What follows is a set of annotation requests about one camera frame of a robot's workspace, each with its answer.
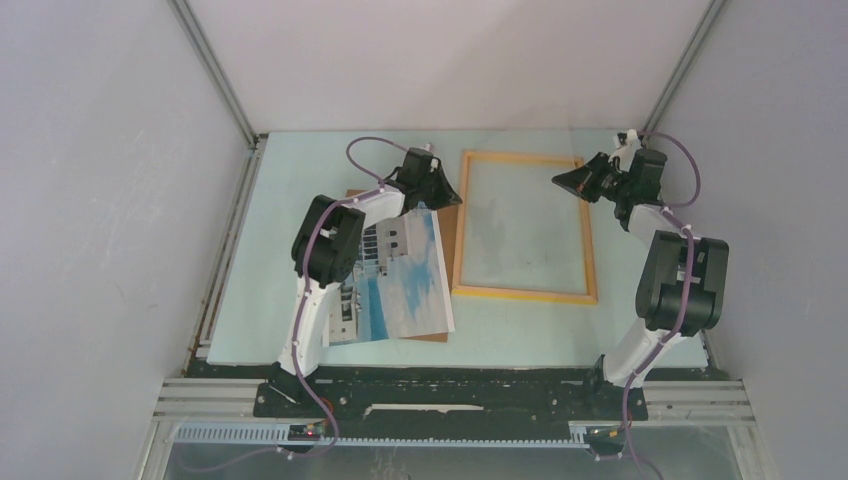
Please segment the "yellow wooden picture frame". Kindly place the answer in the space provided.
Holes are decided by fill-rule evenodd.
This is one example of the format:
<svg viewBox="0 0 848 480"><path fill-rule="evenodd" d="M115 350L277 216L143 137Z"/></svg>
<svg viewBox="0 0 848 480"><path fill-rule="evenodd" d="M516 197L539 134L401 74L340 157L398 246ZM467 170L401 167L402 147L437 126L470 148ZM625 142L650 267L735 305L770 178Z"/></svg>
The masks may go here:
<svg viewBox="0 0 848 480"><path fill-rule="evenodd" d="M597 304L589 206L552 182L583 164L579 156L466 151L453 293Z"/></svg>

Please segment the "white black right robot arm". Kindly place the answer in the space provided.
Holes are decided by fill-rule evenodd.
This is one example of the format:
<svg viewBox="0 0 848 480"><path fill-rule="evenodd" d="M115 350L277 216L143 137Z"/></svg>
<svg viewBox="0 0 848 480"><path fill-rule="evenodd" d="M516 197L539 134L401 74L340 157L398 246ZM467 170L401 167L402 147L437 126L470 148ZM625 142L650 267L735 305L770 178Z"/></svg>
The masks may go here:
<svg viewBox="0 0 848 480"><path fill-rule="evenodd" d="M616 411L672 347L714 328L721 317L729 246L697 234L662 201L667 161L664 153L640 147L622 169L620 156L600 152L552 179L586 202L611 201L622 229L647 247L634 300L637 318L584 381L581 402L596 418Z"/></svg>

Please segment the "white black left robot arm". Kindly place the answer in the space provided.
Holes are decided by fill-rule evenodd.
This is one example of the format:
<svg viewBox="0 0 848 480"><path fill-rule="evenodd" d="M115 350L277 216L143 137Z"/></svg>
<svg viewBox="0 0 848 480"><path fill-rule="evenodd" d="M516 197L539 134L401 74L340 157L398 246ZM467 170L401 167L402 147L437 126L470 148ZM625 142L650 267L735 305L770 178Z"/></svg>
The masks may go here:
<svg viewBox="0 0 848 480"><path fill-rule="evenodd" d="M320 363L327 296L353 273L365 229L420 205L438 211L461 203L441 159L421 148L407 149L402 164L371 190L312 200L291 249L297 276L293 318L277 371L268 380L290 415L304 416L315 406L316 390L307 378Z"/></svg>

